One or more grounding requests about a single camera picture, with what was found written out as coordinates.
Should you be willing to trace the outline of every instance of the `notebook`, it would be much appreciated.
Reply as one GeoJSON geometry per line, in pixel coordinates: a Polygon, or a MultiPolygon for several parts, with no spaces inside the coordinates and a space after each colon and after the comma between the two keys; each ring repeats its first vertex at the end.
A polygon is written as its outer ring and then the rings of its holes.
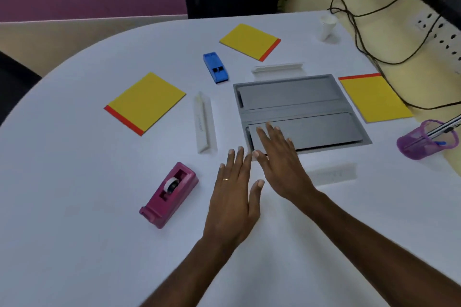
{"type": "Polygon", "coordinates": [[[241,23],[219,42],[262,62],[281,40],[241,23]]]}
{"type": "Polygon", "coordinates": [[[338,79],[367,123],[413,116],[380,73],[338,79]]]}
{"type": "Polygon", "coordinates": [[[149,73],[104,109],[142,136],[186,94],[149,73]]]}

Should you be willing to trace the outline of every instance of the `tabletop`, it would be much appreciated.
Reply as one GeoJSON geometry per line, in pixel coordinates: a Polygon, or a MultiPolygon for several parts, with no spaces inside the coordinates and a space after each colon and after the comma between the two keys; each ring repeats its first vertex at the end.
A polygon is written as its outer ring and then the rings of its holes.
{"type": "MultiPolygon", "coordinates": [[[[232,85],[260,62],[219,40],[239,23],[282,41],[264,65],[304,62],[307,75],[376,70],[338,24],[315,38],[324,12],[148,25],[103,40],[38,83],[0,128],[0,305],[136,306],[200,238],[218,171],[244,145],[232,85]],[[202,55],[216,51],[229,81],[215,84],[202,55]],[[104,111],[153,72],[186,96],[143,136],[104,111]],[[218,150],[198,154],[193,97],[212,102],[218,150]],[[176,162],[199,178],[159,230],[139,208],[176,162]]],[[[338,205],[461,282],[461,178],[439,153],[405,158],[395,142],[413,118],[364,125],[372,144],[300,155],[306,170],[355,162],[354,181],[320,189],[338,205]]],[[[252,163],[250,182],[264,178],[252,163]]],[[[266,183],[261,218],[200,306],[386,306],[352,264],[266,183]]]]}

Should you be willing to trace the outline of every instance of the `power outlet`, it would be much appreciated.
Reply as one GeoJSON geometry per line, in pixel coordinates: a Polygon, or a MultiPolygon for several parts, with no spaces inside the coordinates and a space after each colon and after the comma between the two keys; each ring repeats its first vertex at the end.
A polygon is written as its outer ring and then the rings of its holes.
{"type": "MultiPolygon", "coordinates": [[[[425,7],[411,20],[411,28],[421,41],[438,16],[438,13],[430,7],[425,7]]],[[[461,31],[458,28],[441,17],[431,30],[426,43],[440,60],[461,75],[461,31]]]]}

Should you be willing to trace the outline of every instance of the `pink tape dispenser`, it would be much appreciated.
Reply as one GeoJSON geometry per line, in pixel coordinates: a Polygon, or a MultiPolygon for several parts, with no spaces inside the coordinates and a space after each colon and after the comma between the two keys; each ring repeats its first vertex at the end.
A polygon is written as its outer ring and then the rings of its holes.
{"type": "Polygon", "coordinates": [[[176,163],[139,213],[162,228],[198,182],[195,172],[180,162],[176,163]]]}

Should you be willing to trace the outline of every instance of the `beige wall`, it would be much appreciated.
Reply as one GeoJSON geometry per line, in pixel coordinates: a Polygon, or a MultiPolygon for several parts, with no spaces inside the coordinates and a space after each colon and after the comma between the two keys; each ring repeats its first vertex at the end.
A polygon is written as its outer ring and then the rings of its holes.
{"type": "MultiPolygon", "coordinates": [[[[345,0],[355,14],[373,11],[391,1],[345,0]]],[[[326,9],[330,2],[331,0],[289,0],[287,11],[326,9]]],[[[368,50],[388,61],[403,60],[410,55],[419,46],[420,40],[409,30],[408,20],[423,7],[424,3],[420,0],[400,0],[389,9],[360,18],[358,25],[368,50]]],[[[344,14],[337,16],[343,26],[353,34],[344,14]]],[[[438,62],[425,47],[402,65],[383,65],[382,68],[395,89],[413,104],[438,106],[461,100],[461,78],[438,62]]],[[[432,111],[412,111],[418,121],[428,118],[447,121],[461,113],[461,105],[432,111]]],[[[447,151],[445,157],[461,175],[461,147],[447,151]]]]}
{"type": "Polygon", "coordinates": [[[187,15],[0,23],[0,51],[44,77],[109,36],[175,19],[187,19],[187,15]]]}

